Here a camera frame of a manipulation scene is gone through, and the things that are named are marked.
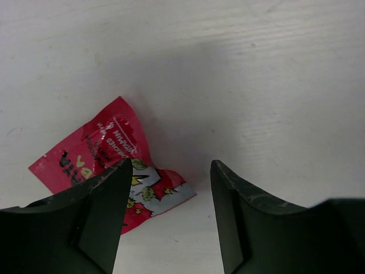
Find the pink candy packet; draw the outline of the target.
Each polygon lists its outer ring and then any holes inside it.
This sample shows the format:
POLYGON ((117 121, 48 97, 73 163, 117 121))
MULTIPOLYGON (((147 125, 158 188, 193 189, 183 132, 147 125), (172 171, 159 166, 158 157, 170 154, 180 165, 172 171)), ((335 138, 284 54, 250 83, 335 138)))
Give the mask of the pink candy packet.
POLYGON ((177 172, 153 164, 139 118, 122 97, 41 156, 29 170, 57 194, 125 159, 131 160, 133 175, 122 233, 196 195, 177 172))

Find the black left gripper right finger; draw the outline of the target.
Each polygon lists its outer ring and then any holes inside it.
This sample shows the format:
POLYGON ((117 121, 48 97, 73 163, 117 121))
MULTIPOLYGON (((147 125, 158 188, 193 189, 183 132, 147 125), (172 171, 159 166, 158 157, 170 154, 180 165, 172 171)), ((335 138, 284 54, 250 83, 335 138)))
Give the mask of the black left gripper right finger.
POLYGON ((210 181, 225 273, 364 272, 364 199, 301 207, 219 160, 210 181))

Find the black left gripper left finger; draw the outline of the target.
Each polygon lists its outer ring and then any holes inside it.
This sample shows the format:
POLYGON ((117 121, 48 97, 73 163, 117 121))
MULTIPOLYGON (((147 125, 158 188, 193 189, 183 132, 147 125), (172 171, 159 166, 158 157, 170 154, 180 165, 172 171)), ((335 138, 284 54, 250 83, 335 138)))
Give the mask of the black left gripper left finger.
POLYGON ((131 189, 126 159, 26 207, 1 210, 2 273, 112 273, 131 189))

